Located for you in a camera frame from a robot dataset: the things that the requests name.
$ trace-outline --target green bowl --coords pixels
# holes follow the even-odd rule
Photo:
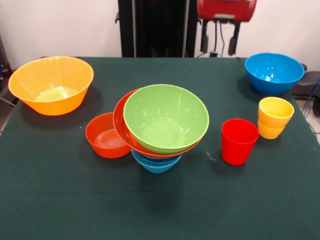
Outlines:
[[[123,109],[126,126],[146,149],[176,154],[198,142],[209,127],[209,113],[192,92],[174,85],[140,88]]]

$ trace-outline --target stacked yellow cups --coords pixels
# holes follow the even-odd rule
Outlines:
[[[292,104],[279,97],[266,97],[259,103],[258,129],[265,139],[276,139],[295,113]]]

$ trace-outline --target red cup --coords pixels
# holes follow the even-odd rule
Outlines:
[[[247,161],[259,138],[259,130],[252,122],[230,119],[222,125],[222,158],[234,166]]]

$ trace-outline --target cup rim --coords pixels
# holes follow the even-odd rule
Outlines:
[[[289,104],[289,106],[291,107],[292,113],[289,114],[289,115],[287,115],[287,116],[274,116],[274,115],[271,115],[271,114],[265,112],[264,109],[262,108],[261,104],[262,104],[262,102],[267,101],[267,100],[269,100],[269,99],[277,99],[277,100],[282,101],[282,102],[284,102],[284,103],[286,103],[286,104]],[[285,100],[285,99],[283,99],[283,98],[281,98],[281,97],[276,97],[276,96],[268,96],[268,97],[265,97],[265,98],[261,99],[260,102],[259,102],[259,109],[260,109],[265,115],[267,115],[267,116],[269,116],[269,117],[271,117],[271,118],[274,118],[274,119],[288,119],[288,118],[291,118],[291,117],[294,115],[294,113],[295,113],[295,108],[294,108],[294,106],[293,106],[289,101],[287,101],[287,100]]]
[[[228,137],[228,136],[224,133],[224,125],[225,125],[226,123],[228,123],[228,122],[231,122],[231,121],[242,121],[242,122],[247,122],[247,123],[249,123],[250,125],[252,125],[252,126],[256,129],[256,138],[255,138],[253,141],[240,142],[240,141],[235,141],[235,140],[231,139],[230,137]],[[228,140],[230,140],[230,141],[232,141],[232,142],[234,142],[234,143],[237,143],[237,144],[246,144],[246,145],[247,145],[247,144],[253,144],[253,143],[255,143],[255,142],[258,140],[259,135],[260,135],[259,129],[257,128],[257,126],[256,126],[253,122],[248,121],[248,120],[243,119],[243,118],[231,118],[231,119],[225,121],[225,122],[222,124],[221,132],[222,132],[222,134],[225,136],[225,138],[227,138]]]

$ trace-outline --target red bowl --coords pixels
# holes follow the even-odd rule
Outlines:
[[[135,138],[131,135],[129,129],[127,128],[125,120],[124,120],[124,107],[125,107],[126,101],[137,90],[138,89],[133,90],[133,91],[127,93],[123,98],[121,98],[120,101],[116,104],[116,106],[114,108],[114,111],[113,111],[114,129],[118,133],[118,135],[122,139],[122,141],[125,144],[127,144],[130,148],[135,150],[137,153],[142,154],[144,156],[147,156],[149,158],[164,159],[164,158],[172,158],[172,157],[176,157],[176,156],[179,156],[181,154],[184,154],[184,153],[190,151],[191,149],[193,149],[201,141],[201,139],[200,139],[193,146],[191,146],[190,148],[188,148],[188,149],[186,149],[186,150],[184,150],[182,152],[178,152],[178,153],[175,153],[175,154],[169,154],[169,155],[156,154],[154,152],[151,152],[151,151],[147,150],[143,146],[141,146],[135,140]]]
[[[92,119],[85,128],[85,137],[93,150],[104,158],[120,158],[131,151],[115,131],[112,112]]]

